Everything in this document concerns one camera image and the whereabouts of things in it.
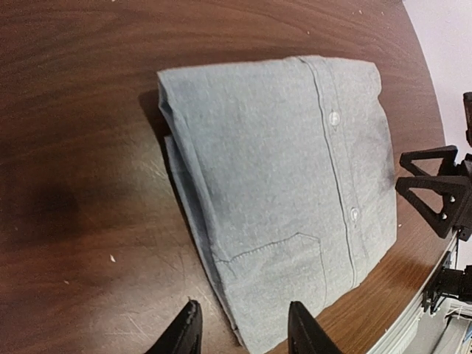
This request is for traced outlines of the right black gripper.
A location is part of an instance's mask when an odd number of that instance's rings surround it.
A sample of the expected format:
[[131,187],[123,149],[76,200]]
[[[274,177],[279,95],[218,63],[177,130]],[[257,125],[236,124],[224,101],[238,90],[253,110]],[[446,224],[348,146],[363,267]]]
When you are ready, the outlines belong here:
[[[455,145],[402,153],[400,166],[416,177],[400,177],[395,189],[421,215],[438,237],[451,233],[465,242],[471,237],[471,154],[455,164]],[[441,159],[437,176],[414,161]]]

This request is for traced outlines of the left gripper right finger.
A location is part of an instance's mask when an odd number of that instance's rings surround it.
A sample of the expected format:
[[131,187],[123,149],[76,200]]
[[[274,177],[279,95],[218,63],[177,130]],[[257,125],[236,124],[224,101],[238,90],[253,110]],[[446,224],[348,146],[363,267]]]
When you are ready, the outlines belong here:
[[288,312],[290,354],[341,354],[302,302],[290,303]]

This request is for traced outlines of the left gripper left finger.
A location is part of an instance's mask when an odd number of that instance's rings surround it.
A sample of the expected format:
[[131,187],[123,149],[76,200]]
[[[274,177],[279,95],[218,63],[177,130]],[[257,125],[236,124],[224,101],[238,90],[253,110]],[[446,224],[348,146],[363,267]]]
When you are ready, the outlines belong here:
[[196,300],[189,300],[146,354],[201,354],[203,316]]

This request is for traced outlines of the grey long sleeve shirt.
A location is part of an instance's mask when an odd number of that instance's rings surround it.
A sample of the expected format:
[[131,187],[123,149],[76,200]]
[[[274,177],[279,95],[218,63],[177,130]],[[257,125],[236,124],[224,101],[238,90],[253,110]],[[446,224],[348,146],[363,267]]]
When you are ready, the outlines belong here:
[[290,302],[317,315],[397,239],[395,163],[374,63],[317,55],[167,69],[173,180],[239,342],[267,353]]

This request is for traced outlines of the aluminium front rail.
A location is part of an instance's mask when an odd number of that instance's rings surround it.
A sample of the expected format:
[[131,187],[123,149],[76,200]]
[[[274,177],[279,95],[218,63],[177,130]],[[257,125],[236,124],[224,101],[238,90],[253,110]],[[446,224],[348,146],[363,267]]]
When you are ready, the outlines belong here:
[[432,280],[437,271],[446,264],[451,257],[451,252],[457,249],[457,236],[453,233],[448,245],[438,263],[433,267],[420,290],[413,300],[406,306],[395,322],[385,330],[382,337],[371,347],[367,354],[401,354],[408,348],[417,334],[420,320],[424,316],[423,292],[429,281]]

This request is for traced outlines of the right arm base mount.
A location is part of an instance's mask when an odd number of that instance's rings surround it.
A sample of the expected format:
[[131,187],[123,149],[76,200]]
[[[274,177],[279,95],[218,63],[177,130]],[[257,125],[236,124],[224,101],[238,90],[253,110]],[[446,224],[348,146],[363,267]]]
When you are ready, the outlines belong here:
[[451,251],[447,251],[423,290],[422,308],[434,314],[445,299],[471,304],[471,265],[464,270],[451,267]]

